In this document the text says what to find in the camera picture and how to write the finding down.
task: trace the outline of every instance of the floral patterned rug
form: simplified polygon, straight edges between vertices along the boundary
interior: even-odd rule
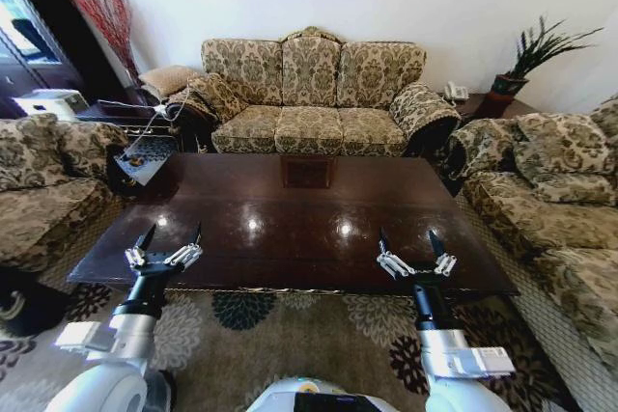
[[[68,318],[107,320],[123,295],[81,286]],[[304,375],[350,393],[423,411],[427,383],[407,298],[170,291],[156,327],[155,367],[172,371],[178,411],[243,411],[271,382]],[[457,308],[470,343],[502,345],[517,373],[488,381],[514,411],[576,410],[558,375],[508,300]],[[52,346],[61,327],[0,339],[0,411],[41,411],[87,369]]]

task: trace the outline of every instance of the telephone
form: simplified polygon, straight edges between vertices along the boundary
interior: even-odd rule
[[[447,100],[468,100],[467,87],[456,86],[453,81],[448,81],[448,84],[444,87],[444,98]]]

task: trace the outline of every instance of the dried red branches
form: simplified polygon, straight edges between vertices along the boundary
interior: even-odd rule
[[[139,83],[130,46],[132,11],[128,0],[73,0],[89,16],[125,66],[131,80]]]

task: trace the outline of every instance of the glossy tabletop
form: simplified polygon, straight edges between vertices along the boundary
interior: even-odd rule
[[[408,294],[411,282],[376,263],[383,226],[392,252],[412,265],[435,259],[427,231],[437,233],[459,259],[445,289],[517,293],[425,160],[335,157],[327,188],[291,187],[287,166],[277,154],[173,155],[70,281],[129,285],[124,250],[139,234],[157,223],[150,250],[172,251],[201,221],[204,255],[174,288]]]

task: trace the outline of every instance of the loveseat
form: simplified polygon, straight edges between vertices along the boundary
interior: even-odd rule
[[[111,157],[126,144],[112,124],[52,114],[0,120],[0,322],[18,315],[7,305],[37,280],[66,289],[76,263],[67,251],[116,200],[110,184],[120,172]]]
[[[532,114],[474,121],[451,135],[445,169],[463,184],[472,208],[517,260],[517,272],[538,283],[558,311],[530,326],[540,340],[550,341],[544,348],[570,388],[597,388],[580,391],[583,402],[594,404],[580,405],[608,410],[618,394],[618,99],[589,115],[588,128],[561,126],[560,121],[574,119],[586,117]],[[545,147],[534,146],[532,156],[552,160],[551,168],[536,178],[530,177],[529,159],[521,157],[520,149],[530,144],[522,126],[531,124],[540,129]],[[575,179],[575,184],[555,181],[552,172],[560,166],[567,166],[569,174],[559,178]],[[524,308],[524,316],[545,310],[540,300],[536,304]],[[576,350],[551,325],[561,316],[570,320],[607,374],[571,358]]]
[[[203,143],[219,152],[422,154],[460,121],[418,82],[426,57],[411,42],[343,42],[313,27],[282,41],[209,40],[204,72],[227,87],[218,83],[214,95],[208,83],[189,81],[168,109],[199,116],[202,134],[210,119]],[[239,110],[232,118],[213,105],[223,97]]]

